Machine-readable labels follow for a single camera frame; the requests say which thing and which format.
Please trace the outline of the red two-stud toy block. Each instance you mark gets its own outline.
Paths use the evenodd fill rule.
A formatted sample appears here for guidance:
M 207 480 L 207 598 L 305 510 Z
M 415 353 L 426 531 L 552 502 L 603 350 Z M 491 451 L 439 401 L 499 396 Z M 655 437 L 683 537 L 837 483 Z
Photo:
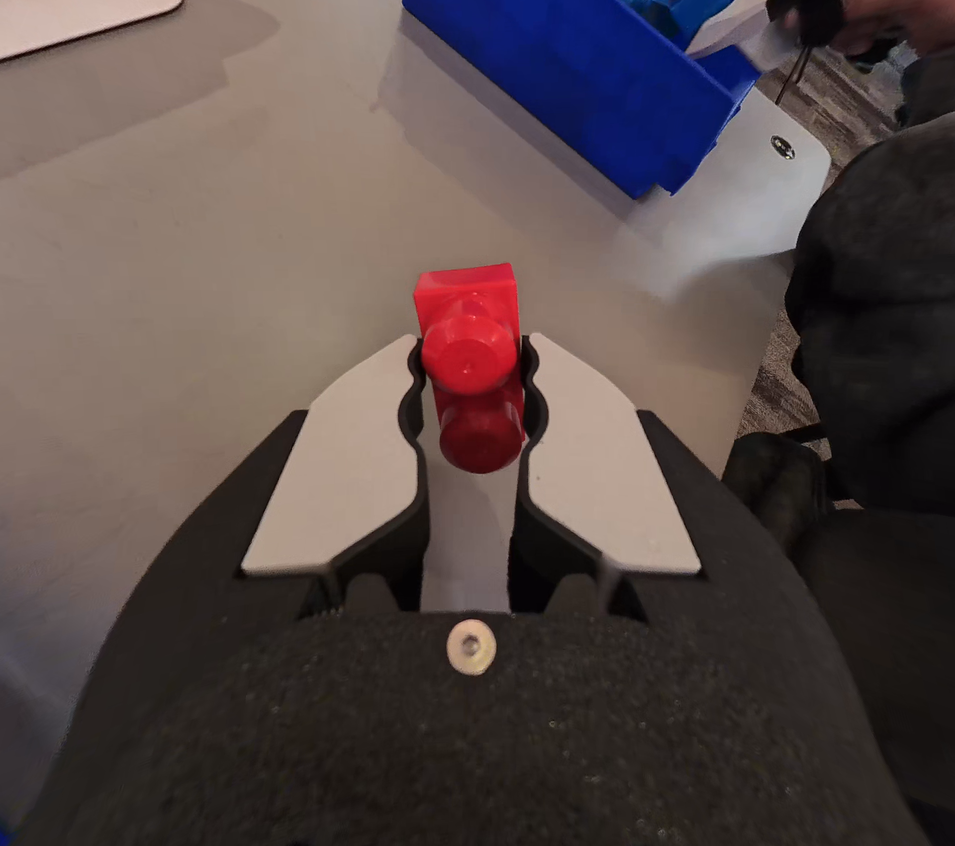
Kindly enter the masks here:
M 475 474 L 507 467 L 525 437 L 513 267 L 424 272 L 412 298 L 441 453 L 451 465 Z

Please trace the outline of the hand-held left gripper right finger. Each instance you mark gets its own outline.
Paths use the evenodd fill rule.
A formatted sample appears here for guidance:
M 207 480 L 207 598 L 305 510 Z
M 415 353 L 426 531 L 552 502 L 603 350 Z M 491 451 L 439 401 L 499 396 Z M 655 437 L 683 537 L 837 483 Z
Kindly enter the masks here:
M 540 332 L 523 338 L 524 426 L 509 607 L 642 613 L 639 577 L 699 579 L 702 562 L 639 411 Z

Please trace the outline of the blue plastic bin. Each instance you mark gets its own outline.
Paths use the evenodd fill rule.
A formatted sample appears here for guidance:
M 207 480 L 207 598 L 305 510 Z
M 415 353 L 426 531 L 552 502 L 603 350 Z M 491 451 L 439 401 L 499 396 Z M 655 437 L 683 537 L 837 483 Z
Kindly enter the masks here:
M 689 58 L 621 0 L 402 0 L 404 8 L 627 195 L 676 193 L 759 71 Z

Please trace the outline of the person's dark trousers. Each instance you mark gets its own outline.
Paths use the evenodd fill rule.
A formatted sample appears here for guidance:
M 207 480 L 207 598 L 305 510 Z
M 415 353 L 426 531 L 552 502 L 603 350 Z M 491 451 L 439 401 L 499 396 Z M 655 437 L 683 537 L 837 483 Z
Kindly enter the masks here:
M 953 844 L 953 474 L 889 506 L 837 508 L 823 460 L 780 434 L 738 438 L 722 481 L 813 594 L 879 750 L 931 844 Z

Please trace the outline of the grey desk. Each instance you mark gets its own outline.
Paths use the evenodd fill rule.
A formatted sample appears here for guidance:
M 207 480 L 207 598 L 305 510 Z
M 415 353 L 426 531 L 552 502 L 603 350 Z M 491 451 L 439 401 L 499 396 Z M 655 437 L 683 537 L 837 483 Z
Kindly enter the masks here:
M 631 200 L 402 0 L 185 0 L 4 64 L 3 818 L 163 544 L 416 329 L 422 271 L 511 263 L 521 327 L 721 473 L 829 168 L 753 90 Z

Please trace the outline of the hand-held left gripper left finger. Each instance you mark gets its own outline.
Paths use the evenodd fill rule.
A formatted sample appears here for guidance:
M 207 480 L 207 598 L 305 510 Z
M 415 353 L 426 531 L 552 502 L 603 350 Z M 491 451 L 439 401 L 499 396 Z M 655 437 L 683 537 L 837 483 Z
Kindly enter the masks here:
M 241 563 L 247 577 L 316 577 L 328 606 L 381 577 L 419 611 L 431 520 L 420 339 L 400 336 L 341 375 L 306 411 Z

